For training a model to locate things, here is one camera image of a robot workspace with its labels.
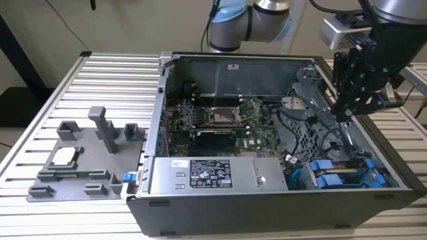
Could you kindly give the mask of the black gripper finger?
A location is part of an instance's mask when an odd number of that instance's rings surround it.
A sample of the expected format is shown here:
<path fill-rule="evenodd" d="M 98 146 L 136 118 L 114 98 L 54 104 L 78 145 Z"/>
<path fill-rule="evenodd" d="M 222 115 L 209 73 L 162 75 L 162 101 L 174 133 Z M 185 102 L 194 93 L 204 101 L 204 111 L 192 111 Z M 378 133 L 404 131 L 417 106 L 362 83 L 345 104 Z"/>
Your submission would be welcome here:
<path fill-rule="evenodd" d="M 357 90 L 349 110 L 353 116 L 368 115 L 389 108 L 389 99 L 381 89 L 388 83 L 384 73 L 362 73 L 357 80 Z"/>
<path fill-rule="evenodd" d="M 332 80 L 336 88 L 336 101 L 332 106 L 332 114 L 338 123 L 345 122 L 352 115 L 350 109 L 354 100 L 350 80 L 353 75 L 352 56 L 353 51 L 336 52 L 333 56 Z"/>

